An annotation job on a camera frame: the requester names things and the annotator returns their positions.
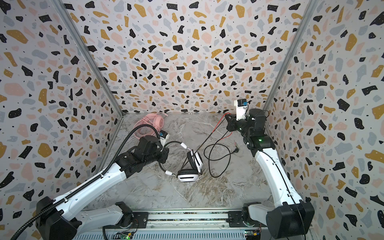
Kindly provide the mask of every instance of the patterned wall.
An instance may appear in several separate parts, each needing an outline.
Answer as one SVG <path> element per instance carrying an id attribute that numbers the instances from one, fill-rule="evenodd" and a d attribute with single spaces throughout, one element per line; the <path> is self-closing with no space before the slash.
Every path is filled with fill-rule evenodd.
<path id="1" fill-rule="evenodd" d="M 262 107 L 304 0 L 65 0 L 124 112 Z"/>
<path id="2" fill-rule="evenodd" d="M 0 238 L 95 172 L 117 114 L 49 1 L 0 0 Z M 40 239 L 31 227 L 19 239 Z"/>
<path id="3" fill-rule="evenodd" d="M 320 239 L 384 239 L 383 23 L 383 1 L 319 1 L 270 106 Z"/>

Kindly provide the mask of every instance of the cable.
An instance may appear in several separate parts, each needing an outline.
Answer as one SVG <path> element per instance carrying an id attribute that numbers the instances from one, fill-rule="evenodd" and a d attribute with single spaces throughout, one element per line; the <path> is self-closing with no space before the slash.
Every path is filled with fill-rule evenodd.
<path id="1" fill-rule="evenodd" d="M 105 233 L 105 226 L 103 226 L 103 238 L 104 240 L 108 240 L 107 234 Z"/>
<path id="2" fill-rule="evenodd" d="M 204 156 L 208 159 L 208 169 L 209 169 L 209 174 L 210 174 L 212 177 L 214 177 L 214 178 L 218 178 L 218 177 L 220 177 L 220 176 L 227 170 L 227 168 L 228 168 L 228 166 L 229 166 L 229 163 L 231 162 L 231 154 L 234 153 L 234 152 L 238 152 L 238 151 L 239 151 L 239 148 L 236 147 L 236 149 L 235 149 L 233 152 L 231 152 L 231 150 L 229 150 L 229 148 L 228 148 L 227 146 L 225 146 L 225 145 L 223 145 L 223 144 L 218 144 L 218 142 L 219 142 L 220 140 L 222 140 L 222 139 L 225 138 L 224 136 L 225 136 L 227 133 L 228 133 L 228 131 L 227 131 L 226 133 L 224 133 L 224 135 L 223 135 L 219 140 L 217 140 L 214 144 L 208 145 L 208 146 L 205 147 L 205 149 L 204 149 Z M 224 157 L 219 158 L 219 159 L 210 159 L 210 158 L 211 158 L 212 150 L 214 149 L 214 147 L 215 147 L 216 145 L 221 145 L 221 146 L 225 147 L 225 148 L 228 150 L 229 153 L 228 153 L 227 155 L 225 155 Z M 211 148 L 211 151 L 209 152 L 209 155 L 208 155 L 208 157 L 207 157 L 207 156 L 205 155 L 205 150 L 206 150 L 209 146 L 212 146 L 212 148 Z M 227 166 L 225 167 L 224 171 L 222 171 L 222 173 L 221 173 L 220 175 L 218 175 L 218 176 L 213 176 L 213 174 L 211 173 L 210 161 L 218 161 L 218 160 L 221 160 L 221 159 L 225 158 L 225 157 L 228 156 L 228 155 L 229 155 L 229 160 L 228 160 L 228 164 L 227 164 Z"/>
<path id="3" fill-rule="evenodd" d="M 138 129 L 140 129 L 141 127 L 149 127 L 151 128 L 153 131 L 155 131 L 156 133 L 156 137 L 159 139 L 160 141 L 160 135 L 159 133 L 156 131 L 156 128 L 154 128 L 152 125 L 149 125 L 149 124 L 142 124 L 142 125 L 139 125 L 137 127 L 135 127 L 134 129 L 132 129 L 132 131 L 126 136 L 126 138 L 124 139 L 124 141 L 121 143 L 120 147 L 118 148 L 118 150 L 116 151 L 116 154 L 113 156 L 112 160 L 110 161 L 110 163 L 108 164 L 108 166 L 102 171 L 101 174 L 97 175 L 96 177 L 93 177 L 91 180 L 89 180 L 88 182 L 85 182 L 84 185 L 81 185 L 78 189 L 74 190 L 73 192 L 71 192 L 70 194 L 68 194 L 67 196 L 65 196 L 64 198 L 60 199 L 59 201 L 55 202 L 53 205 L 51 205 L 50 207 L 47 207 L 47 208 L 44 208 L 44 210 L 42 210 L 39 214 L 36 214 L 34 217 L 32 217 L 30 220 L 28 220 L 25 224 L 23 224 L 16 232 L 15 234 L 11 237 L 10 240 L 16 240 L 20 234 L 27 228 L 27 227 L 30 227 L 32 226 L 33 222 L 36 221 L 36 219 L 38 219 L 41 215 L 47 213 L 47 212 L 50 212 L 52 209 L 54 209 L 55 207 L 57 207 L 58 205 L 64 203 L 66 200 L 70 199 L 71 197 L 73 197 L 74 195 L 76 195 L 77 193 L 79 193 L 81 190 L 83 190 L 84 188 L 86 188 L 87 186 L 89 186 L 90 184 L 92 184 L 93 182 L 95 182 L 96 180 L 98 180 L 99 178 L 101 178 L 103 175 L 105 175 L 108 170 L 111 168 L 111 166 L 115 163 L 116 161 L 116 158 L 117 156 L 120 154 L 121 152 L 121 149 L 124 147 L 125 143 L 128 141 L 128 139 L 132 136 L 132 134 L 134 132 L 136 132 Z"/>
<path id="4" fill-rule="evenodd" d="M 285 187 L 286 187 L 288 193 L 290 194 L 290 197 L 291 197 L 291 199 L 292 199 L 292 201 L 293 201 L 293 203 L 294 203 L 294 205 L 295 205 L 295 207 L 296 207 L 297 212 L 299 213 L 299 216 L 300 216 L 300 219 L 301 219 L 301 225 L 302 225 L 303 230 L 304 230 L 304 234 L 303 234 L 303 235 L 304 235 L 304 240 L 306 240 L 307 237 L 305 236 L 305 227 L 304 227 L 304 221 L 303 221 L 303 218 L 301 217 L 301 213 L 300 213 L 300 211 L 299 211 L 299 208 L 297 207 L 296 202 L 295 202 L 295 200 L 293 199 L 293 197 L 292 197 L 292 195 L 291 195 L 291 192 L 289 191 L 288 185 L 287 185 L 287 183 L 285 182 L 285 179 L 284 179 L 284 177 L 283 177 L 283 174 L 282 174 L 281 171 L 280 171 L 280 168 L 277 166 L 276 162 L 274 161 L 274 159 L 273 159 L 271 156 L 269 156 L 269 155 L 268 155 L 266 152 L 264 152 L 264 151 L 260 151 L 260 152 L 262 152 L 262 153 L 264 153 L 265 155 L 267 155 L 267 156 L 272 160 L 272 162 L 275 164 L 277 170 L 279 170 L 279 173 L 280 173 L 280 175 L 281 175 L 281 178 L 282 178 L 283 181 L 284 181 Z"/>

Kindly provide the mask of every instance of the pink headphones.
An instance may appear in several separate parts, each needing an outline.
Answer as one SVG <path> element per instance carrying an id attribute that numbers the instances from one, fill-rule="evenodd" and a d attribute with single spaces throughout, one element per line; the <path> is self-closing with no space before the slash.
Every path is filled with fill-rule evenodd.
<path id="1" fill-rule="evenodd" d="M 149 113 L 147 114 L 145 117 L 143 117 L 141 120 L 139 120 L 135 126 L 139 126 L 139 125 L 142 125 L 142 124 L 149 124 L 149 125 L 152 125 L 156 128 L 157 132 L 160 132 L 160 130 L 163 128 L 164 126 L 164 118 L 161 116 L 161 115 L 158 115 L 157 113 Z M 153 130 L 151 130 L 150 128 L 148 127 L 142 127 L 140 128 L 139 130 L 137 130 L 135 133 L 134 133 L 135 137 L 140 139 L 141 137 L 144 137 L 146 135 L 151 135 L 151 136 L 155 136 L 155 132 Z"/>

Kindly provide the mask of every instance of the marble floor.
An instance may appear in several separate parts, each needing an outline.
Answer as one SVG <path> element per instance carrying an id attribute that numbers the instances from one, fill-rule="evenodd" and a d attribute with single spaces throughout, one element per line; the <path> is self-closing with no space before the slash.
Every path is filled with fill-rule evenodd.
<path id="1" fill-rule="evenodd" d="M 107 163 L 112 159 L 117 148 L 135 123 L 146 114 L 127 114 L 118 132 Z M 169 114 L 164 119 L 163 130 L 170 134 L 169 141 L 181 141 L 191 149 L 199 145 L 212 132 L 222 114 Z M 207 159 L 203 155 L 205 147 L 215 143 L 226 132 L 227 121 L 212 134 L 211 138 L 201 147 L 199 153 L 203 158 L 203 174 L 196 182 L 180 182 L 177 177 L 166 175 L 157 162 L 143 168 L 140 173 L 132 175 L 123 182 L 108 189 L 92 201 L 87 210 L 110 206 L 115 202 L 124 201 L 133 209 L 148 208 L 188 208 L 188 207 L 242 207 L 244 203 L 259 201 L 273 206 L 271 190 L 261 167 L 245 147 L 238 132 L 220 141 L 231 151 L 235 143 L 240 148 L 231 156 L 228 169 L 219 177 L 212 178 L 208 171 Z M 131 137 L 123 151 L 137 145 L 139 140 Z M 170 152 L 164 167 L 177 172 L 185 160 L 187 152 L 178 144 L 169 146 Z M 228 153 L 222 146 L 215 146 L 211 158 L 217 159 Z M 211 162 L 213 175 L 220 174 L 226 167 L 229 157 Z"/>

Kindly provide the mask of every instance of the headphones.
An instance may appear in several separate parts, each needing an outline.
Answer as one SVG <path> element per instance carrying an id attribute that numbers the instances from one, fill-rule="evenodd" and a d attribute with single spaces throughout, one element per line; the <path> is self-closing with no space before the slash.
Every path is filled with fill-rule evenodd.
<path id="1" fill-rule="evenodd" d="M 141 120 L 139 120 L 135 126 L 139 126 L 139 125 L 142 125 L 142 124 L 149 124 L 149 125 L 152 125 L 153 127 L 156 128 L 156 131 L 157 132 L 160 132 L 160 130 L 163 128 L 164 126 L 164 118 L 161 116 L 161 115 L 158 115 L 157 113 L 149 113 L 147 114 L 145 117 L 143 117 Z M 146 135 L 151 135 L 151 136 L 155 136 L 155 132 L 154 131 L 150 131 L 148 133 L 143 133 L 143 130 L 147 128 L 147 127 L 144 127 L 144 128 L 141 128 L 139 130 L 137 130 L 134 135 L 137 139 L 140 139 L 141 137 L 144 137 Z"/>
<path id="2" fill-rule="evenodd" d="M 187 159 L 191 165 L 191 169 L 181 169 L 177 172 L 177 175 L 171 171 L 165 170 L 164 167 L 159 163 L 160 168 L 167 174 L 177 176 L 180 182 L 195 182 L 200 174 L 202 174 L 203 162 L 201 161 L 201 156 L 198 152 L 193 152 L 187 145 L 183 142 L 171 141 L 167 143 L 164 147 L 171 143 L 179 143 L 184 149 L 188 149 Z"/>

